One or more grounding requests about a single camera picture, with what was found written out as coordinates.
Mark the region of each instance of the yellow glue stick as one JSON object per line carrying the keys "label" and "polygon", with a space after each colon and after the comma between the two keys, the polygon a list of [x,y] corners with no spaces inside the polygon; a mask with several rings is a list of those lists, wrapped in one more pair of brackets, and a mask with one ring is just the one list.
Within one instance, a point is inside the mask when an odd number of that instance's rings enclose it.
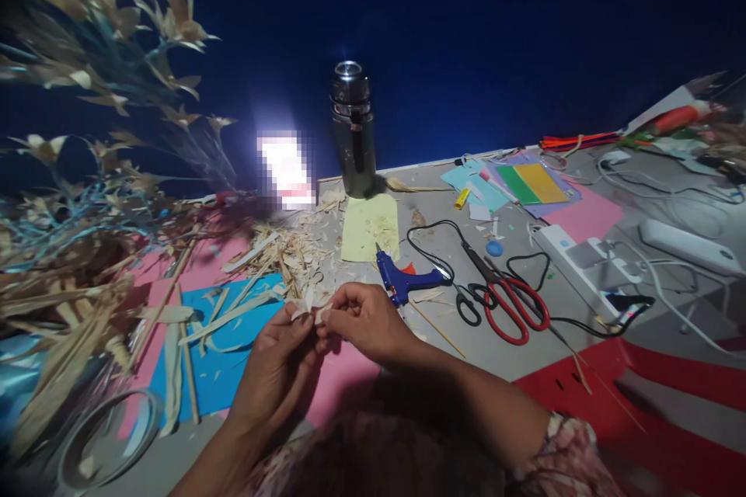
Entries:
{"label": "yellow glue stick", "polygon": [[458,195],[458,198],[456,199],[456,203],[453,205],[456,210],[461,210],[464,207],[464,204],[466,203],[466,199],[469,198],[469,189],[464,189],[461,191],[461,194]]}

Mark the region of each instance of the hand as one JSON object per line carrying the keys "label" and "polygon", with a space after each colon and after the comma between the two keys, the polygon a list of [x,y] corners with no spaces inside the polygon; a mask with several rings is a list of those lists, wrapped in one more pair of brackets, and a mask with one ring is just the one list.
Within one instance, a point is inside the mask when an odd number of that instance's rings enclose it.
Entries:
{"label": "hand", "polygon": [[367,358],[390,366],[406,357],[421,341],[404,324],[389,295],[379,285],[345,283],[329,301],[319,338],[329,331],[348,339]]}
{"label": "hand", "polygon": [[242,431],[272,436],[298,404],[319,354],[326,350],[326,340],[309,335],[311,314],[291,321],[296,310],[293,303],[286,304],[254,340],[228,414],[228,421]]}

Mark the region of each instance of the bright light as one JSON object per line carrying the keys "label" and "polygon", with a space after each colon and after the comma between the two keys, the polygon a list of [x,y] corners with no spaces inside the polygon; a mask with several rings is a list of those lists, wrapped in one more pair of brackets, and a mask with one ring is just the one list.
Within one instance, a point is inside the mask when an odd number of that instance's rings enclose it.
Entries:
{"label": "bright light", "polygon": [[273,130],[261,134],[256,146],[281,200],[284,210],[298,210],[315,204],[315,192],[294,131]]}

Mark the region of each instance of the blue bead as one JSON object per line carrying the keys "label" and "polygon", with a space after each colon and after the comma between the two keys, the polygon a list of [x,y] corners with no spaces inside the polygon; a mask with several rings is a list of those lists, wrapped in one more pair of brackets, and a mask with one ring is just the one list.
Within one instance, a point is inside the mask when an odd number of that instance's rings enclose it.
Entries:
{"label": "blue bead", "polygon": [[487,254],[490,256],[502,256],[503,246],[497,241],[490,241],[487,243]]}

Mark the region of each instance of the person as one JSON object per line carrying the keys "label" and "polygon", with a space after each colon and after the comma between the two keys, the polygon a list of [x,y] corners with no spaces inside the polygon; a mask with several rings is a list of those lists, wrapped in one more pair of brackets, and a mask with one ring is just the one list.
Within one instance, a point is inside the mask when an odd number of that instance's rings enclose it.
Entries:
{"label": "person", "polygon": [[[257,336],[228,418],[171,497],[622,494],[588,424],[420,340],[380,286],[345,283],[316,328],[309,314],[292,321],[295,310],[285,305]],[[382,377],[434,395],[411,417],[345,415],[264,456],[336,336]],[[425,419],[449,399],[460,412]]]}

